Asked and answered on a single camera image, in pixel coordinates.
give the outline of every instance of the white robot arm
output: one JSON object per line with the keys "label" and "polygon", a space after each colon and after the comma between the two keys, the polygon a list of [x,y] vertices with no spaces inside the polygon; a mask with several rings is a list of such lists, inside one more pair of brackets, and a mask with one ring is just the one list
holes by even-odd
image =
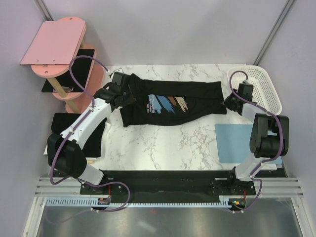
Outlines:
{"label": "white robot arm", "polygon": [[91,102],[70,127],[60,135],[49,136],[47,154],[50,166],[56,158],[54,168],[57,170],[94,185],[101,182],[103,172],[87,163],[82,149],[99,123],[108,118],[114,109],[135,102],[128,86],[129,77],[129,75],[115,72],[112,82],[95,93],[94,103]]}

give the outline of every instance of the pink shelf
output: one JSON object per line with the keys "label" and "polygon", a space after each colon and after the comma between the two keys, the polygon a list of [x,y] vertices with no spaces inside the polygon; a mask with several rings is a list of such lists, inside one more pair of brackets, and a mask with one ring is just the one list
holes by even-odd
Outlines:
{"label": "pink shelf", "polygon": [[[78,18],[78,17],[65,17],[62,18],[58,21],[83,21],[82,19]],[[76,44],[76,50],[75,53],[73,55],[73,58],[77,55],[80,44],[83,40],[83,36],[85,34],[86,31],[86,25],[84,24],[84,27],[82,29],[82,33],[80,35],[80,38],[78,39],[74,39],[75,44]],[[62,74],[64,74],[66,71],[69,70],[69,65],[68,64],[55,64],[55,65],[50,65],[50,64],[46,64],[46,65],[37,65],[37,64],[32,64],[31,65],[32,70],[34,71],[34,73],[36,75],[38,75],[41,78],[55,78],[57,76],[60,76]]]}
{"label": "pink shelf", "polygon": [[[86,43],[86,44],[84,45],[84,47],[81,47],[81,48],[84,48],[84,49],[94,49],[94,55],[93,55],[93,57],[96,58],[97,52],[96,52],[95,48],[94,48],[92,45]],[[89,80],[90,80],[90,77],[91,77],[91,72],[92,72],[93,65],[94,65],[94,63],[92,62],[91,67],[90,67],[90,71],[89,71],[89,74],[88,74],[87,82],[86,82],[86,85],[85,85],[84,88],[87,88],[87,85],[89,84]],[[66,96],[65,98],[61,97],[57,92],[53,92],[52,94],[53,94],[57,99],[59,99],[59,100],[64,100],[64,101],[65,101],[65,100],[74,100],[74,99],[78,98],[79,96],[81,96],[81,95],[83,94],[83,92],[68,92],[68,93],[67,93],[67,96]]]}
{"label": "pink shelf", "polygon": [[[96,91],[102,87],[103,76],[103,68],[100,65],[95,64],[92,68],[90,80],[86,86],[86,89],[91,93],[91,95],[94,95]],[[78,98],[74,99],[73,102],[77,105],[78,109],[80,110],[80,113],[82,114],[85,111],[85,109],[89,106],[91,99],[86,93],[83,93]],[[66,111],[68,113],[74,113],[67,104]]]}

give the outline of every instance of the pink wooden stand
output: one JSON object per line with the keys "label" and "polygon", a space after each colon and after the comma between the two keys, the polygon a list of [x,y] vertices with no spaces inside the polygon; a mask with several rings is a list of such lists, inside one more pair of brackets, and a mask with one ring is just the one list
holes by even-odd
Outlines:
{"label": "pink wooden stand", "polygon": [[[91,101],[84,92],[65,92],[56,79],[69,70],[69,63],[80,48],[94,49],[83,41],[85,31],[85,21],[78,17],[44,22],[21,61],[23,65],[31,65],[36,75],[49,81],[57,91],[53,95],[66,102],[68,113],[82,113]],[[92,63],[85,85],[92,95],[102,86],[103,76],[103,68]]]}

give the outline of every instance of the black t-shirt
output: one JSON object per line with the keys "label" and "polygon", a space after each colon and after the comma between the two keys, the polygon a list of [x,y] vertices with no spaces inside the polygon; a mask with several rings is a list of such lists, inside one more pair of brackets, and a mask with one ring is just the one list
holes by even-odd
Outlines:
{"label": "black t-shirt", "polygon": [[136,102],[120,109],[124,127],[180,125],[209,114],[226,114],[221,82],[142,80],[130,75]]}

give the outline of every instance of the metal frame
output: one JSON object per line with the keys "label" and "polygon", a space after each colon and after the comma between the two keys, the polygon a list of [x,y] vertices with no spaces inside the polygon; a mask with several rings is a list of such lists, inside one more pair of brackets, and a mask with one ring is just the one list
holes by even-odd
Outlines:
{"label": "metal frame", "polygon": [[39,8],[39,11],[41,12],[45,21],[53,21],[54,20],[43,0],[34,0],[34,2],[36,4],[36,6]]}
{"label": "metal frame", "polygon": [[[45,21],[53,21],[54,20],[52,15],[50,14],[45,2],[44,2],[44,0],[34,0],[34,2],[38,6]],[[287,17],[290,9],[293,7],[295,2],[296,2],[296,0],[287,0],[280,15],[277,18],[275,24],[273,25],[272,29],[270,30],[267,39],[265,40],[264,44],[262,45],[262,47],[258,53],[258,56],[256,57],[255,61],[253,62],[253,65],[258,66],[260,64],[262,58],[264,57],[269,46],[271,45],[272,40],[274,39],[274,37],[278,33],[282,23],[284,22],[285,18]]]}
{"label": "metal frame", "polygon": [[[297,178],[262,178],[263,187],[262,192],[259,198],[291,198],[294,210],[304,237],[316,237],[315,230],[313,229],[311,218],[308,214],[308,210],[305,205],[305,199],[303,196],[303,192],[301,190],[301,186]],[[82,202],[80,200],[86,200],[96,198],[96,196],[90,195],[80,195],[81,183],[79,183],[76,179],[69,178],[59,184],[58,186],[51,185],[49,178],[43,177],[40,178],[38,187],[35,193],[33,205],[31,211],[29,213],[28,221],[25,226],[25,230],[23,233],[23,237],[36,236],[39,231],[40,221],[43,216],[43,210],[47,203],[51,205],[52,198],[66,198],[67,200],[79,200],[78,204],[74,204],[75,202],[69,201],[68,204],[64,202],[60,202],[60,206],[82,206]],[[259,188],[259,184],[255,183],[255,188]],[[228,198],[240,198],[239,196],[220,196],[221,204],[225,204],[225,200]],[[134,205],[130,205],[130,207],[160,207],[161,205],[142,205],[141,203],[137,203]],[[170,207],[200,207],[195,205],[171,205]],[[208,203],[203,203],[201,207],[222,207],[222,206],[214,206]]]}
{"label": "metal frame", "polygon": [[264,55],[266,54],[272,40],[274,39],[274,37],[276,36],[277,32],[279,31],[282,23],[284,22],[285,18],[287,17],[289,11],[291,10],[291,8],[293,7],[294,3],[296,0],[287,0],[286,4],[284,5],[280,15],[278,16],[275,24],[273,25],[266,41],[264,42],[257,58],[255,59],[253,65],[258,66],[262,60],[262,58],[264,57]]}

